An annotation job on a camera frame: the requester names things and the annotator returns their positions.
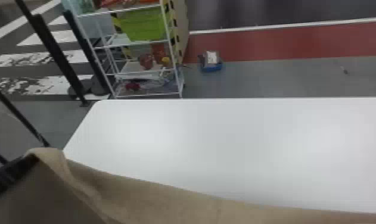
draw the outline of yellow object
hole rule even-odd
[[[169,57],[164,57],[164,58],[161,59],[161,61],[162,61],[164,64],[168,65],[168,64],[170,64],[171,59],[170,59]]]

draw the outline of black and white floor pattern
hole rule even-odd
[[[91,66],[62,16],[61,1],[27,5],[32,13],[43,15],[79,79],[90,79]],[[72,100],[67,95],[69,86],[17,6],[0,6],[0,90],[11,100]],[[87,95],[86,98],[107,99],[108,95]]]

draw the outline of black base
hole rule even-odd
[[[96,76],[92,77],[91,82],[92,82],[91,92],[94,95],[96,95],[96,96],[104,96],[104,95],[107,95],[107,94],[110,93],[110,90],[108,89],[108,87],[103,88],[100,85],[100,82],[99,82],[99,80],[97,79]]]
[[[85,92],[82,92],[82,94],[86,95],[90,93],[92,89],[92,81],[90,79],[82,79],[80,82],[82,82],[83,89],[85,90]],[[72,87],[69,87],[67,92],[72,99],[77,98],[75,90]]]

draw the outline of red stripe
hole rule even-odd
[[[191,35],[185,63],[217,50],[224,61],[376,55],[376,23]]]

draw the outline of red object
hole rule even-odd
[[[139,85],[139,83],[130,82],[130,83],[125,85],[125,88],[126,88],[126,90],[138,91],[138,90],[141,89],[141,86]]]
[[[157,64],[163,64],[162,59],[167,57],[166,50],[163,43],[152,43],[151,50],[153,52],[154,59]]]
[[[123,4],[126,6],[133,5],[136,0],[103,0],[100,7],[109,7],[114,4]]]
[[[139,56],[139,63],[145,70],[153,68],[153,56],[151,54],[143,54]]]
[[[184,62],[206,50],[224,61],[376,56],[376,23],[191,35]]]

